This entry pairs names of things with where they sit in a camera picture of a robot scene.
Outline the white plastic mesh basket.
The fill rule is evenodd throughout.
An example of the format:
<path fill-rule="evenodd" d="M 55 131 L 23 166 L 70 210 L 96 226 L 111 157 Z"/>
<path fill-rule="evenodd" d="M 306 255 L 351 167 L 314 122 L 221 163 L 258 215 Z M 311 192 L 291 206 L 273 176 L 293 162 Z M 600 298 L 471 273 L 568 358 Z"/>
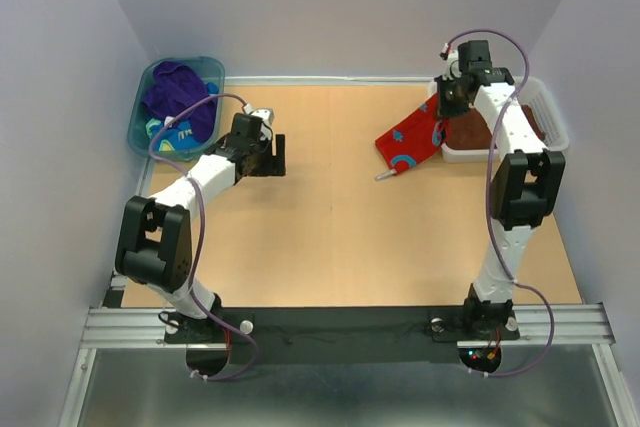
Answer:
<path fill-rule="evenodd" d="M 545 134 L 544 143 L 549 150 L 565 153 L 569 148 L 569 136 L 555 101 L 544 83 L 530 77 L 518 96 L 522 107 L 528 105 L 532 109 L 536 125 Z M 447 163 L 487 162 L 487 149 L 454 149 L 448 144 L 441 147 L 442 157 Z"/>

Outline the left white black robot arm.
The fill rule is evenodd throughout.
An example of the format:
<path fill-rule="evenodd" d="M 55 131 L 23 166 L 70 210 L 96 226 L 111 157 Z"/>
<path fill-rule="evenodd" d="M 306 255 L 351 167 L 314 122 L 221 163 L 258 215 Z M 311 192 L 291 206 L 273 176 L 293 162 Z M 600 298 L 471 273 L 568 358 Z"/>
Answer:
<path fill-rule="evenodd" d="M 170 186 L 151 197 L 134 196 L 124 207 L 115 270 L 159 293 L 188 318 L 199 340 L 222 329 L 221 299 L 195 278 L 191 223 L 204 219 L 206 205 L 245 177 L 286 174 L 286 138 L 275 134 L 271 109 L 248 108 L 233 117 L 231 131 Z"/>

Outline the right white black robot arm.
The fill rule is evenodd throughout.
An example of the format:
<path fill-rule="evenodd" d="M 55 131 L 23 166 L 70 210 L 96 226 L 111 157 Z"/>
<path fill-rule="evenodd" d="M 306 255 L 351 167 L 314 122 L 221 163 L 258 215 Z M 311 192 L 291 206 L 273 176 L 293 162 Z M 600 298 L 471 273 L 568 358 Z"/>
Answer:
<path fill-rule="evenodd" d="M 513 326 L 513 290 L 525 248 L 555 206 L 566 166 L 563 153 L 549 149 L 519 104 L 522 84 L 492 63 L 489 44 L 447 43 L 437 77 L 437 115 L 442 120 L 471 110 L 491 133 L 485 186 L 489 246 L 454 325 L 482 337 Z"/>

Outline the red towel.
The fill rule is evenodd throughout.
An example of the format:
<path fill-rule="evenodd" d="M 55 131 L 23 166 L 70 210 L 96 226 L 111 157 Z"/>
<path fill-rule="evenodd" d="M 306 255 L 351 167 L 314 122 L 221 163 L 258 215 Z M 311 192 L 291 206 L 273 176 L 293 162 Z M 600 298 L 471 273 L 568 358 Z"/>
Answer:
<path fill-rule="evenodd" d="M 416 167 L 441 148 L 448 121 L 437 113 L 438 96 L 433 94 L 415 111 L 378 137 L 374 145 L 387 170 L 375 177 L 382 181 Z"/>

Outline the purple towel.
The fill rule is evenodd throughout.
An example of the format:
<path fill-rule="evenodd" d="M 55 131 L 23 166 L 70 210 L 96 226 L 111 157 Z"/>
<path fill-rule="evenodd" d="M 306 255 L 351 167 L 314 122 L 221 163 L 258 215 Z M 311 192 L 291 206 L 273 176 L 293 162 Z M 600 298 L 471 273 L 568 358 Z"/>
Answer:
<path fill-rule="evenodd" d="M 153 70 L 153 84 L 142 98 L 148 121 L 147 135 L 157 133 L 182 111 L 219 93 L 215 83 L 205 83 L 189 66 L 163 61 Z M 188 116 L 174 122 L 161 136 L 156 150 L 178 151 L 192 149 L 207 141 L 216 125 L 217 101 L 210 100 Z"/>

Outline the aluminium rail frame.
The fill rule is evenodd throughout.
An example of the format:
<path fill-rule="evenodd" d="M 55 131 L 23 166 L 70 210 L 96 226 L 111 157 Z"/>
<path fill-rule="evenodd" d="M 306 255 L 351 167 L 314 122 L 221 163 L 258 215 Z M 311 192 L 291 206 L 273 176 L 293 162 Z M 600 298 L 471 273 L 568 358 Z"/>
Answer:
<path fill-rule="evenodd" d="M 236 85 L 272 107 L 288 138 L 281 180 L 249 181 L 207 215 L 203 281 L 234 306 L 453 303 L 484 256 L 483 167 L 435 158 L 377 182 L 373 140 L 427 97 L 423 83 Z M 580 298 L 554 219 L 534 234 L 517 305 L 541 341 L 505 350 L 525 374 L 483 379 L 432 363 L 258 366 L 235 382 L 192 379 L 164 344 L 160 299 L 129 285 L 120 308 L 88 315 L 83 394 L 66 426 L 635 426 L 639 414 L 601 306 Z"/>

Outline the blue towel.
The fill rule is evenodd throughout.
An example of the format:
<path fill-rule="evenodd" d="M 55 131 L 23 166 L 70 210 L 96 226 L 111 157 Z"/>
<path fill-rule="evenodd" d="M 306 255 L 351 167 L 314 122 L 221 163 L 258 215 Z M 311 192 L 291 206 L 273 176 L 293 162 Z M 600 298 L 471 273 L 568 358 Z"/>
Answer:
<path fill-rule="evenodd" d="M 148 137 L 153 139 L 171 119 L 197 101 L 218 93 L 218 86 L 212 82 L 191 87 L 179 87 L 169 83 L 154 84 L 142 100 L 142 106 L 148 116 L 145 126 Z M 174 122 L 161 136 L 155 149 L 181 151 L 201 146 L 214 133 L 216 116 L 217 101 L 210 100 L 189 116 Z"/>

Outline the teal plastic bin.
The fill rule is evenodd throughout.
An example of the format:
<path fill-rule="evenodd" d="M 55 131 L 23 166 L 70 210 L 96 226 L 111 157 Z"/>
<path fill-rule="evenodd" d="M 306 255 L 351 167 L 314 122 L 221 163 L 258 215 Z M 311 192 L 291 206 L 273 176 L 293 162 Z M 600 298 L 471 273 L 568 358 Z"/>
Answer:
<path fill-rule="evenodd" d="M 170 57 L 144 70 L 127 132 L 129 147 L 146 157 L 151 139 L 160 134 L 154 151 L 173 161 L 201 155 L 218 138 L 222 101 L 210 99 L 191 114 L 173 119 L 202 99 L 224 90 L 225 69 L 206 56 Z"/>

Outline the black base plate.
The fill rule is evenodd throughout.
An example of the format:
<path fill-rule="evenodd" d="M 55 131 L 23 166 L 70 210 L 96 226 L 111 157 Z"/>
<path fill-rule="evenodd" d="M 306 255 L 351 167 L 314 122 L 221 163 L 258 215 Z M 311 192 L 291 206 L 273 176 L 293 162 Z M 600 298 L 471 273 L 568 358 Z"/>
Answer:
<path fill-rule="evenodd" d="M 227 308 L 222 321 L 163 311 L 164 341 L 204 373 L 264 365 L 464 362 L 496 370 L 520 333 L 510 304 Z"/>

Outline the brown towel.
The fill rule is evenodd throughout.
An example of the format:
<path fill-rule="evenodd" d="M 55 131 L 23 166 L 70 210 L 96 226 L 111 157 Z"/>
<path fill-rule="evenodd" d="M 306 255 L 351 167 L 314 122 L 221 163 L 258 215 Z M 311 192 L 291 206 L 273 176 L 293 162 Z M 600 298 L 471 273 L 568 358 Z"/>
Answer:
<path fill-rule="evenodd" d="M 529 105 L 510 105 L 502 125 L 511 126 L 514 121 L 513 114 L 517 111 L 526 118 L 529 128 L 538 139 L 544 142 L 546 134 L 538 126 L 533 109 Z M 484 118 L 476 109 L 471 109 L 463 116 L 441 120 L 432 129 L 433 141 L 439 141 L 441 145 L 446 144 L 456 151 L 487 150 L 491 136 L 492 130 L 487 127 Z"/>

